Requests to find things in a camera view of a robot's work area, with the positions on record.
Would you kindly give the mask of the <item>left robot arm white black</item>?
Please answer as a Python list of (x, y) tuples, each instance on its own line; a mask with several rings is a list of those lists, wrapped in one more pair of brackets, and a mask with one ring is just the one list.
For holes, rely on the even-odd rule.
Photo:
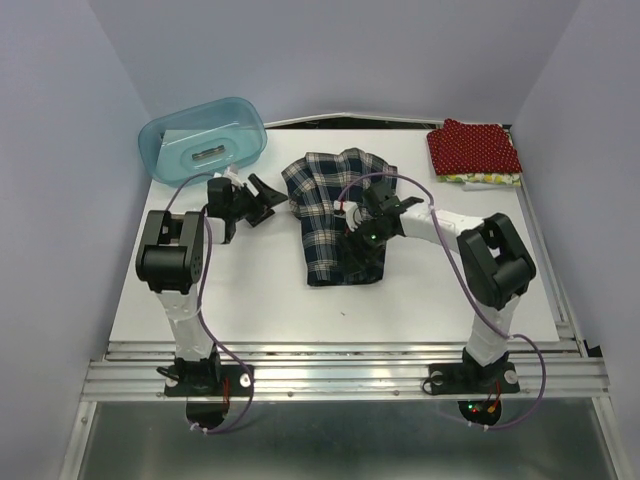
[(136, 275), (159, 299), (175, 340), (174, 364), (161, 367), (159, 373), (174, 382), (188, 379), (202, 394), (215, 392), (223, 373), (218, 342), (201, 314), (200, 292), (212, 246), (230, 243), (238, 222), (255, 227), (287, 200), (255, 174), (246, 182), (233, 173), (211, 175), (206, 194), (206, 203), (198, 210), (149, 211), (135, 259)]

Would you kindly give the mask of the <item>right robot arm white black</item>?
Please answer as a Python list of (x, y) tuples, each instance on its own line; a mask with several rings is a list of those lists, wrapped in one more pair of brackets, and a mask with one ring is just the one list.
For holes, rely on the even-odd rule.
[(475, 316), (463, 350), (460, 378), (482, 390), (507, 361), (510, 326), (520, 298), (536, 277), (536, 266), (510, 218), (487, 218), (437, 209), (434, 201), (399, 199), (386, 183), (371, 185), (362, 202), (334, 202), (346, 230), (339, 238), (341, 266), (347, 275), (361, 274), (378, 261), (394, 237), (441, 246)]

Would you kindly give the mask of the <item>navy plaid skirt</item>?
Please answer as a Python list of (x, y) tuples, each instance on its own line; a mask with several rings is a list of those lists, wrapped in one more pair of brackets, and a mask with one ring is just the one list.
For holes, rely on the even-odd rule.
[(335, 216), (334, 203), (345, 192), (344, 200), (361, 205), (362, 193), (371, 184), (383, 181), (395, 187), (392, 175), (397, 171), (372, 153), (349, 148), (339, 154), (308, 152), (281, 172), (290, 210), (301, 226), (309, 286), (367, 285), (383, 278), (384, 252), (365, 271), (344, 272), (338, 238), (346, 223)]

